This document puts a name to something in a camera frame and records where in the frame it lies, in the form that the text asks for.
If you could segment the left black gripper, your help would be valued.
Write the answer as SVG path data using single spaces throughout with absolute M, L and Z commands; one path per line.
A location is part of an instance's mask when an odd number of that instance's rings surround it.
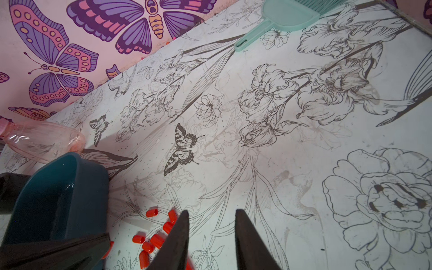
M 1 214 L 11 214 L 29 175 L 1 174 Z M 1 246 L 2 270 L 91 270 L 110 247 L 108 234 Z

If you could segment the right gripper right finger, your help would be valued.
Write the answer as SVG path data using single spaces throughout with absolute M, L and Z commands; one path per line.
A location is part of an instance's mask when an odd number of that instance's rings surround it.
M 245 210 L 235 214 L 235 245 L 238 270 L 280 270 Z

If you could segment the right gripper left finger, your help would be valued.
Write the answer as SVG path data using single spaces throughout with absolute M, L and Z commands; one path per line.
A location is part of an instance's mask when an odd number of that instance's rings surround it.
M 181 212 L 147 270 L 185 270 L 189 246 L 189 213 Z

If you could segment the teal plastic storage box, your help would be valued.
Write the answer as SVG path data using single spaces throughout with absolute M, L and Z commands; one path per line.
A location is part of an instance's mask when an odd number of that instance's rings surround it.
M 108 234 L 108 171 L 68 153 L 33 174 L 21 190 L 2 244 Z

